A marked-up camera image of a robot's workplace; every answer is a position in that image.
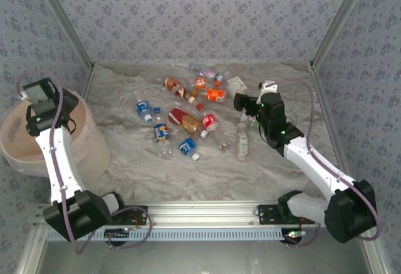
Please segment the wall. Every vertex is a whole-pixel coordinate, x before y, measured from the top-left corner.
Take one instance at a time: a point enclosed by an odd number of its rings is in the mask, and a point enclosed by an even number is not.
[[[310,60],[341,0],[60,0],[95,62]]]
[[[15,82],[42,68],[80,91],[86,72],[44,0],[0,0],[0,119],[17,102]],[[35,203],[48,202],[48,180],[14,172],[0,156],[0,273],[13,273]]]
[[[351,175],[372,183],[401,273],[401,0],[359,0],[319,68]]]

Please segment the marble pattern fabric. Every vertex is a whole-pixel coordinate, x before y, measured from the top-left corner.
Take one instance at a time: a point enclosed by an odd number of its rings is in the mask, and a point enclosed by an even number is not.
[[[372,183],[401,273],[401,0],[359,0],[319,74],[351,174]]]
[[[94,62],[310,60],[341,0],[60,0]]]
[[[54,71],[81,91],[85,67],[45,0],[0,0],[0,124],[18,101],[15,83],[28,70]],[[24,82],[33,82],[33,75]],[[48,179],[14,172],[0,156],[0,273],[14,273],[38,203],[49,201]]]
[[[187,64],[153,64],[113,66],[112,70],[95,67],[95,78],[88,104],[102,134],[110,145],[112,161],[106,174],[89,186],[104,194],[119,192],[129,201],[163,200],[269,200],[294,189],[321,196],[317,187],[294,164],[281,157],[259,137],[255,125],[249,128],[247,163],[236,161],[236,148],[221,154],[212,139],[196,139],[201,159],[185,157],[172,138],[173,158],[161,159],[155,153],[153,125],[147,125],[136,113],[136,99],[147,99],[153,107],[161,107],[166,115],[173,107],[195,112],[182,98],[163,87],[166,77],[172,76],[187,86],[195,75]],[[220,72],[238,73],[243,82],[258,93],[258,83],[285,77],[304,78],[311,83],[308,70],[282,64],[238,63],[215,64]],[[310,120],[308,92],[297,84],[283,85],[279,92],[286,104],[288,120],[307,130]],[[210,103],[222,131],[235,143],[236,125],[241,113],[234,110],[232,100],[223,104]],[[323,116],[317,106],[312,142],[329,160],[335,162]]]

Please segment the beige bucket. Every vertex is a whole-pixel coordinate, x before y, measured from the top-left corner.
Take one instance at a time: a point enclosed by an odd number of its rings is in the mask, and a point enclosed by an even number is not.
[[[88,105],[79,98],[70,114],[76,122],[72,136],[75,164],[83,183],[87,186],[97,180],[110,163],[110,149],[93,121]],[[17,104],[3,120],[0,128],[0,148],[4,157],[16,171],[31,176],[48,177],[42,152],[34,137],[26,131],[26,108],[30,102]],[[70,130],[74,124],[69,122]]]

